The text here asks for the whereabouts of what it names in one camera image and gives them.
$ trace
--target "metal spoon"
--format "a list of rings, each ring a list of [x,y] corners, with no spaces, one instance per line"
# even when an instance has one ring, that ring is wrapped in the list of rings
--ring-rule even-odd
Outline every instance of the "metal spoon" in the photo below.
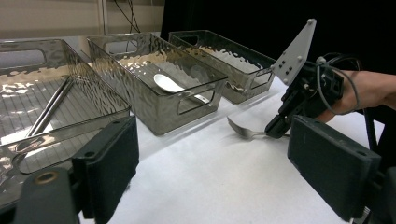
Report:
[[[177,85],[171,78],[163,75],[163,74],[156,74],[154,76],[154,82],[157,84],[163,91],[168,91],[168,92],[178,92],[178,91],[184,91],[182,87]],[[210,101],[205,98],[202,95],[194,95],[195,98],[198,100],[204,102],[205,104],[208,104]]]

